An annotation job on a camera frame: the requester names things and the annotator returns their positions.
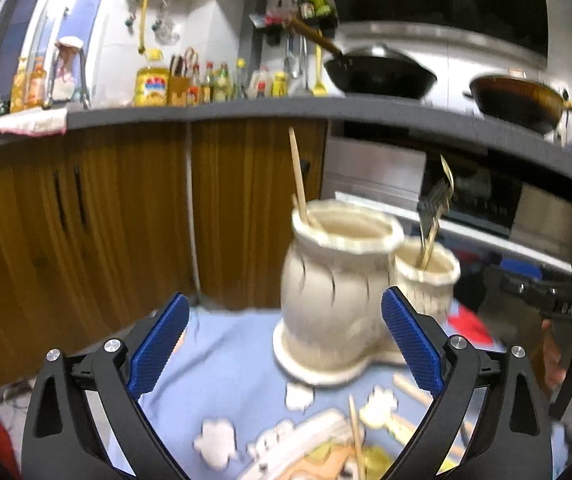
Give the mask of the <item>silver metal fork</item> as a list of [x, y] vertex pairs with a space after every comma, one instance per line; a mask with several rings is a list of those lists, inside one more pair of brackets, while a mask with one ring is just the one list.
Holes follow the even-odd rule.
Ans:
[[445, 180], [440, 180], [430, 192], [418, 203], [418, 216], [420, 217], [420, 229], [427, 233], [435, 218], [444, 214], [450, 207], [452, 188]]

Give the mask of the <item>yellow cooking oil bottle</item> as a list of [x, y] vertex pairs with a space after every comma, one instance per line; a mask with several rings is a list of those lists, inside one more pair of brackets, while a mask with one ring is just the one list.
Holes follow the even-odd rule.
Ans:
[[135, 76], [133, 104], [137, 107], [166, 106], [170, 70], [160, 49], [144, 53], [145, 64]]

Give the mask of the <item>stainless steel built-in oven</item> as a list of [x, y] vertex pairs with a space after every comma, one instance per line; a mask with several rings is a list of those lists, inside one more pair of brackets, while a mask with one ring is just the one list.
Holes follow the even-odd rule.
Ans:
[[333, 120], [322, 195], [397, 216], [417, 233], [420, 205], [446, 175], [455, 190], [443, 243], [532, 262], [572, 276], [572, 184], [492, 148], [409, 128]]

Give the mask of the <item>cream ceramic double utensil holder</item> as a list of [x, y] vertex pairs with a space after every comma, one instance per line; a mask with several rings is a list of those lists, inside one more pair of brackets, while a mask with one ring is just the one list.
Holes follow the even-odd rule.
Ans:
[[273, 353], [309, 386], [351, 382], [372, 364], [404, 362], [382, 318], [382, 294], [397, 286], [417, 312], [443, 322], [461, 265], [435, 244], [426, 268], [420, 240], [396, 217], [340, 200], [311, 200], [292, 211], [294, 239], [280, 278]]

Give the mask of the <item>grey speckled countertop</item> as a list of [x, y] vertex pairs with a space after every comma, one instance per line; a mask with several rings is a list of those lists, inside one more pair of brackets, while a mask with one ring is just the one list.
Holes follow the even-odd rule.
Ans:
[[417, 129], [443, 138], [493, 148], [572, 180], [572, 154], [538, 138], [525, 128], [499, 119], [458, 114], [398, 98], [326, 96], [214, 103], [195, 107], [118, 107], [99, 110], [81, 110], [72, 106], [68, 108], [66, 130], [71, 132], [143, 122], [249, 118], [348, 120]]

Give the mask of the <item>wooden kitchen cabinets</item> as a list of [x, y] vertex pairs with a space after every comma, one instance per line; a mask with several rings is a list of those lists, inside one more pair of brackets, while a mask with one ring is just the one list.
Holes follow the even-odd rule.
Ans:
[[321, 191], [322, 119], [86, 128], [0, 146], [0, 387], [173, 294], [275, 308], [292, 241], [297, 143]]

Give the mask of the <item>brown frying pan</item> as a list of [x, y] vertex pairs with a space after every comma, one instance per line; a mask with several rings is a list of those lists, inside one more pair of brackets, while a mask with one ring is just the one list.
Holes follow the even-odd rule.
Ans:
[[484, 75], [469, 83], [484, 116], [521, 126], [541, 136], [555, 130], [572, 101], [542, 82], [510, 75]]

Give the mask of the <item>white pink dish cloth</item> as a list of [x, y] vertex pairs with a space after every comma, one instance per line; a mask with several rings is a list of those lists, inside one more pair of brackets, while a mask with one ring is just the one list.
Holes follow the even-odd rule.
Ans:
[[0, 116], [0, 134], [14, 136], [54, 136], [67, 132], [68, 110], [44, 110], [35, 107], [15, 114]]

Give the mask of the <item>blue cartoon tablecloth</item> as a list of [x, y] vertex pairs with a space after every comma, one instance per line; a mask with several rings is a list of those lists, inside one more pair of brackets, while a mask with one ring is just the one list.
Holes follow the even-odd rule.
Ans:
[[[521, 348], [479, 348], [442, 328], [446, 381], [423, 406], [395, 393], [397, 372], [380, 363], [337, 387], [290, 377], [273, 353], [278, 322], [190, 306], [155, 388], [138, 400], [126, 388], [133, 336], [83, 356], [51, 350], [24, 422], [21, 475], [359, 479], [352, 394], [367, 479], [551, 478], [548, 408]], [[468, 438], [464, 420], [475, 426]]]

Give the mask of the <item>wooden knife block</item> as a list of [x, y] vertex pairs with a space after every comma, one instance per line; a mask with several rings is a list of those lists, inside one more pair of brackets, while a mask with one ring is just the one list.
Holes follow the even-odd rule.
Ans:
[[169, 67], [167, 104], [182, 107], [186, 105], [186, 94], [190, 80], [183, 75], [183, 58], [173, 55]]

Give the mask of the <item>gold metal fork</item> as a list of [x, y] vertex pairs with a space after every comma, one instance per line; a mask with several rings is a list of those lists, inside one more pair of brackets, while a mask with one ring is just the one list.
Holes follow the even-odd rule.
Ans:
[[[451, 185], [452, 196], [453, 196], [455, 185], [454, 185], [454, 177], [453, 177], [451, 168], [443, 156], [440, 156], [440, 162], [441, 162], [442, 170], [444, 172], [444, 177], [441, 178], [440, 180], [445, 180], [446, 183], [449, 183]], [[434, 250], [435, 241], [436, 241], [437, 234], [439, 231], [439, 221], [440, 221], [440, 218], [442, 216], [443, 216], [443, 214], [439, 214], [438, 217], [435, 218], [434, 222], [432, 222], [431, 228], [429, 229], [429, 231], [427, 233], [424, 233], [420, 229], [420, 255], [417, 257], [416, 266], [422, 271], [426, 270], [428, 268], [428, 263], [430, 261], [431, 255], [432, 255], [432, 251]]]

